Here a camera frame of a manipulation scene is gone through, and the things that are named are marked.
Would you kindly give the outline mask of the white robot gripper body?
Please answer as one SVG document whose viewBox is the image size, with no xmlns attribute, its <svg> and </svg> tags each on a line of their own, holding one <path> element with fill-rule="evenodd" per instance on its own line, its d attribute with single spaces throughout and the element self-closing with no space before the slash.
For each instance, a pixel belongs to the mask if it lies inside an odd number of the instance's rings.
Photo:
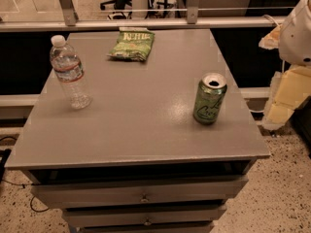
<svg viewBox="0 0 311 233">
<path fill-rule="evenodd" d="M 311 0 L 300 0 L 284 20 L 279 55 L 290 64 L 311 65 Z"/>
</svg>

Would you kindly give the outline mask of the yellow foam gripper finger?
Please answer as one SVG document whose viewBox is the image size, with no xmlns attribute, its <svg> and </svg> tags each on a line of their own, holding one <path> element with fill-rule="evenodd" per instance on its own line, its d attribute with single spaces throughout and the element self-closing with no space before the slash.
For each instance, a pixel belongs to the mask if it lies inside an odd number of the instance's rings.
<svg viewBox="0 0 311 233">
<path fill-rule="evenodd" d="M 282 25 L 277 25 L 267 35 L 259 41 L 259 47 L 266 50 L 274 50 L 279 48 L 280 31 Z"/>
<path fill-rule="evenodd" d="M 277 130 L 311 95 L 311 67 L 292 65 L 284 73 L 276 72 L 271 80 L 269 98 L 263 110 L 262 126 Z"/>
</svg>

